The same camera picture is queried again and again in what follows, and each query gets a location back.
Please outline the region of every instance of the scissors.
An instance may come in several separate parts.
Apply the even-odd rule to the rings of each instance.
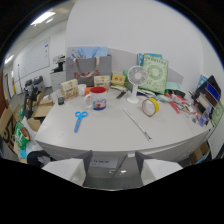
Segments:
[[[81,123],[82,118],[86,117],[87,115],[88,115],[87,111],[83,111],[82,113],[80,111],[77,111],[75,113],[75,116],[78,117],[78,120],[76,121],[76,124],[75,124],[75,130],[74,130],[75,133],[77,133],[79,129],[79,125]]]

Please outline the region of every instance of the tissue box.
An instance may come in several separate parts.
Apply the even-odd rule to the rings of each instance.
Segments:
[[[110,76],[94,76],[94,86],[103,86],[109,91]]]
[[[61,94],[65,100],[70,100],[78,96],[78,81],[77,79],[72,79],[67,82],[60,84]]]

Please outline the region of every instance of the desk fan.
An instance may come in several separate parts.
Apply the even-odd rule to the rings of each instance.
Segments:
[[[128,80],[133,85],[132,94],[127,98],[127,101],[130,103],[138,103],[136,97],[138,86],[143,85],[148,80],[147,71],[141,66],[133,66],[128,71]]]

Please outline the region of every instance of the orange object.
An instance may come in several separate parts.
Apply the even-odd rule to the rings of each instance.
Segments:
[[[93,87],[86,87],[86,93],[85,93],[85,96],[89,94],[91,88],[93,88]]]

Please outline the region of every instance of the cup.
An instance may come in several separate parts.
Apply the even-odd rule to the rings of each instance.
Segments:
[[[87,98],[90,96],[90,105],[87,104]],[[84,98],[84,104],[87,108],[94,110],[103,110],[106,108],[107,89],[102,86],[93,87],[90,89],[90,94]]]
[[[86,84],[79,84],[78,91],[79,91],[79,96],[85,96]]]

